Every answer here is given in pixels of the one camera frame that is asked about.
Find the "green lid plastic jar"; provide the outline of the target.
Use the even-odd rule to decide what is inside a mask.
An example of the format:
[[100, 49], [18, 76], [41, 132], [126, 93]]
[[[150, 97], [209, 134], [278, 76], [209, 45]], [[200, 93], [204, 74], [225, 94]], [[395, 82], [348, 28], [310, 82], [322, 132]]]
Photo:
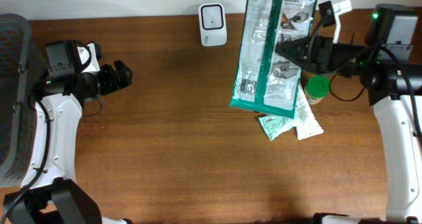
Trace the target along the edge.
[[330, 81], [325, 76], [312, 76], [305, 85], [304, 93], [310, 105], [320, 103], [330, 89]]

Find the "green 3M gloves package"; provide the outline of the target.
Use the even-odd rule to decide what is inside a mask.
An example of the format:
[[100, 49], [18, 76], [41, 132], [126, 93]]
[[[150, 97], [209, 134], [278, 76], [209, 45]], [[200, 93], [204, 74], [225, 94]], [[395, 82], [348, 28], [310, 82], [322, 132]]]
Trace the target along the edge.
[[277, 47], [309, 36], [318, 0], [247, 0], [231, 107], [293, 118], [301, 68]]

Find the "white tube gold cap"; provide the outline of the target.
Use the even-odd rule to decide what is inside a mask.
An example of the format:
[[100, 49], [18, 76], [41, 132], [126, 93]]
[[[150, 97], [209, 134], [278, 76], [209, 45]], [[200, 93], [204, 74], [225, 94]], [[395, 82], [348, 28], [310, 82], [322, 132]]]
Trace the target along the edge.
[[294, 125], [298, 140], [304, 140], [324, 132], [311, 111], [301, 85], [298, 85], [297, 89]]

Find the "light green pouch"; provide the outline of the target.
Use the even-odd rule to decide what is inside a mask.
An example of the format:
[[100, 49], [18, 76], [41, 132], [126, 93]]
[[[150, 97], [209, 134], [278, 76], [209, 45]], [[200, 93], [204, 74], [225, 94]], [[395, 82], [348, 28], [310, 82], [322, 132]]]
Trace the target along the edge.
[[258, 119], [271, 142], [280, 134], [287, 132], [294, 127], [294, 120], [288, 117], [267, 115], [259, 117]]

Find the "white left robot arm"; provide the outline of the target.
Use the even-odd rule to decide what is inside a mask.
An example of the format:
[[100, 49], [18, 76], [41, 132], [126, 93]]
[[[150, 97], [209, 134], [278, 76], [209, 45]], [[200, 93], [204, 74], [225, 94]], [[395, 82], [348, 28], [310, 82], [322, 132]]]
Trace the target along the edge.
[[41, 56], [24, 47], [17, 73], [1, 74], [2, 221], [109, 223], [77, 185], [76, 134], [84, 104], [130, 86], [124, 62], [100, 64], [100, 46], [63, 40]]

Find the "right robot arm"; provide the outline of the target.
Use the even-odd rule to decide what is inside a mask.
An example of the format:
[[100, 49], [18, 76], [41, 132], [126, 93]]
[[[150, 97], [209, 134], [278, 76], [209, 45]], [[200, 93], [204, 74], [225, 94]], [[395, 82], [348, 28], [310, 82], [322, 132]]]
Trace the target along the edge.
[[368, 91], [386, 162], [386, 223], [421, 222], [421, 65], [408, 61], [417, 21], [412, 7], [380, 3], [364, 46], [313, 33], [275, 48], [313, 74], [358, 76]]

